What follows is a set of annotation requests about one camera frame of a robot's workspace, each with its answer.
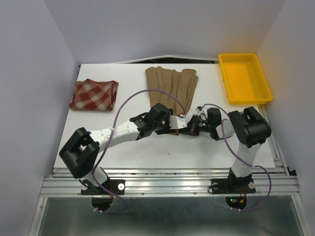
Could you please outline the tan skirt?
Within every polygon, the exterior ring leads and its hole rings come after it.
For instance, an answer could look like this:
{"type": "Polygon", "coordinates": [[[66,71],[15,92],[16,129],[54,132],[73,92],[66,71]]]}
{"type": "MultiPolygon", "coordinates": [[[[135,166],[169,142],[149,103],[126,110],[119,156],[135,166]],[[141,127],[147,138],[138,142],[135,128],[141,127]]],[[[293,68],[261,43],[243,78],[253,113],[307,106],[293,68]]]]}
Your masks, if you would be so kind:
{"type": "Polygon", "coordinates": [[[145,74],[151,107],[160,103],[173,109],[176,116],[189,111],[198,82],[196,70],[178,72],[159,66],[146,69],[145,74]]]}

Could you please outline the red plaid skirt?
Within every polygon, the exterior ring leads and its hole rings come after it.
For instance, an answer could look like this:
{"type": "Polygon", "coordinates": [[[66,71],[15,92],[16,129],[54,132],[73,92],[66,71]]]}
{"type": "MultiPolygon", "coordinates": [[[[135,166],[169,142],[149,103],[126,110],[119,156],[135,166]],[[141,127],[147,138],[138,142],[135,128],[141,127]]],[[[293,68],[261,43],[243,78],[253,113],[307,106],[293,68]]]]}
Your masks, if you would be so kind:
{"type": "Polygon", "coordinates": [[[114,109],[119,83],[77,81],[69,108],[74,111],[110,112],[114,109]]]}

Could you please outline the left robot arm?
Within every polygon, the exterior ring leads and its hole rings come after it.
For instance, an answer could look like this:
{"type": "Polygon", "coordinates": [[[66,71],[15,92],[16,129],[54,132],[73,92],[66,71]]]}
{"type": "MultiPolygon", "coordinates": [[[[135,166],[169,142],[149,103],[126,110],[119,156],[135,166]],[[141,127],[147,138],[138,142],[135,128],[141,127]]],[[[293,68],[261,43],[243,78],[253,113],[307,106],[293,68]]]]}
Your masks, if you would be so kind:
{"type": "Polygon", "coordinates": [[[59,152],[68,170],[75,179],[88,180],[93,189],[103,194],[109,190],[109,177],[101,167],[97,167],[93,178],[92,170],[99,153],[121,143],[138,141],[151,136],[153,132],[169,128],[173,110],[157,103],[149,112],[128,121],[102,130],[87,131],[81,127],[75,130],[59,152]]]}

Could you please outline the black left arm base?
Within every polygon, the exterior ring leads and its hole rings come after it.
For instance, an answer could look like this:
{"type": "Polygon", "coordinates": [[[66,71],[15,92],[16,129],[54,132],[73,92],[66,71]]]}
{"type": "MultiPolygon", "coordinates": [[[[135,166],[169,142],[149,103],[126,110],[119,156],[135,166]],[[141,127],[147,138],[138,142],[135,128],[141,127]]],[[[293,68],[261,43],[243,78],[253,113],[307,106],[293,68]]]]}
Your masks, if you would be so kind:
{"type": "MultiPolygon", "coordinates": [[[[80,179],[79,182],[81,183],[81,195],[109,195],[109,193],[104,191],[101,187],[94,186],[86,179],[80,179]]],[[[124,179],[110,179],[104,182],[102,186],[116,195],[124,195],[126,181],[124,179]]]]}

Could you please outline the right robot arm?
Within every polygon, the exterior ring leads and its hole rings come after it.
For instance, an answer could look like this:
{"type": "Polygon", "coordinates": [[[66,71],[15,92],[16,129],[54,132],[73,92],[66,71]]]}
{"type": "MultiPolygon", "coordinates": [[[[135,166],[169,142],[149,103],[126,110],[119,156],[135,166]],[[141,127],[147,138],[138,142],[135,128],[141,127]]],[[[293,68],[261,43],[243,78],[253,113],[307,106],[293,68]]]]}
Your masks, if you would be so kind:
{"type": "Polygon", "coordinates": [[[222,118],[222,111],[218,106],[213,106],[207,109],[205,119],[201,118],[202,114],[192,116],[187,127],[180,129],[179,133],[190,136],[199,136],[201,132],[209,133],[215,141],[224,140],[236,158],[227,178],[211,179],[208,189],[210,193],[242,193],[245,190],[254,193],[253,163],[259,149],[271,136],[271,127],[254,107],[245,108],[242,112],[226,113],[227,119],[222,118]],[[227,139],[233,135],[236,135],[239,142],[237,152],[227,143],[227,139]]]}

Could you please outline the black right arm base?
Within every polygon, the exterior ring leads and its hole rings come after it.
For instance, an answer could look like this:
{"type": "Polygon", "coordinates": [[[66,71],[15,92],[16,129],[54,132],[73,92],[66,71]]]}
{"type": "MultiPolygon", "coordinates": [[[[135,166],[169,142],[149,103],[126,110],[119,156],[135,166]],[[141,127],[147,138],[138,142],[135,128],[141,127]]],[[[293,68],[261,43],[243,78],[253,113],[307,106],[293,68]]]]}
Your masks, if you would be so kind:
{"type": "Polygon", "coordinates": [[[254,194],[255,184],[252,178],[213,178],[210,180],[208,192],[210,194],[254,194]]]}

